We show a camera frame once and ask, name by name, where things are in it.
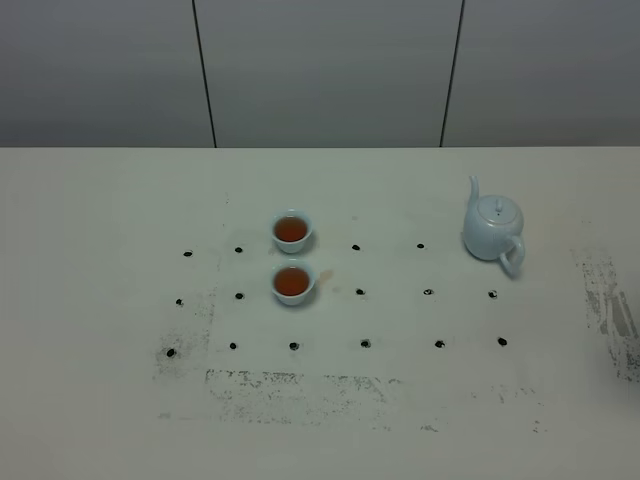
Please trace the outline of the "near light blue teacup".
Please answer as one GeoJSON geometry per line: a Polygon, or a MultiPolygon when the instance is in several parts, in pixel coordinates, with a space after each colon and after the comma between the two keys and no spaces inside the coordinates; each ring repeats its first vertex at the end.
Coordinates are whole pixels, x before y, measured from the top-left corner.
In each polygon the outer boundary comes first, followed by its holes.
{"type": "Polygon", "coordinates": [[[271,291],[284,306],[302,305],[310,298],[315,283],[315,273],[302,259],[285,259],[272,268],[271,291]]]}

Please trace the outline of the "light blue teacup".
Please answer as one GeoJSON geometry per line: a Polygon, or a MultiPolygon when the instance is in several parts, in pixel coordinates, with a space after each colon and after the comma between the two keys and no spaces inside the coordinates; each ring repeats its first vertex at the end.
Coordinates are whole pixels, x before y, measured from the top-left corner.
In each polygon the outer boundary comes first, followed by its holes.
{"type": "Polygon", "coordinates": [[[284,306],[302,305],[310,298],[315,283],[315,273],[302,259],[285,259],[272,268],[271,291],[284,306]]]}
{"type": "Polygon", "coordinates": [[[273,217],[272,240],[285,254],[297,254],[303,251],[312,233],[311,219],[301,210],[287,209],[273,217]]]}

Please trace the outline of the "light blue porcelain teapot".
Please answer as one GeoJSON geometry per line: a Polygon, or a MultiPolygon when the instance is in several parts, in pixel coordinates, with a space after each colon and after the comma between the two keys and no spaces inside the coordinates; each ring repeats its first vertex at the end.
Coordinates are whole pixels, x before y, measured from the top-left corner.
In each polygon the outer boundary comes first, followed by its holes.
{"type": "Polygon", "coordinates": [[[476,176],[470,176],[470,195],[462,238],[467,251],[482,261],[498,261],[517,278],[525,259],[524,215],[518,204],[501,195],[480,195],[476,176]]]}

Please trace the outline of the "far light blue teacup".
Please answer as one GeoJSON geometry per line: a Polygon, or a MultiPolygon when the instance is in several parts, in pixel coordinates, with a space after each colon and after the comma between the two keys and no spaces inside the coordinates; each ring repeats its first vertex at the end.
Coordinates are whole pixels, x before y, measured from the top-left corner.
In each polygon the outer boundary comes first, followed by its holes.
{"type": "Polygon", "coordinates": [[[303,251],[312,233],[311,219],[301,210],[287,209],[273,217],[272,240],[285,254],[297,254],[303,251]]]}

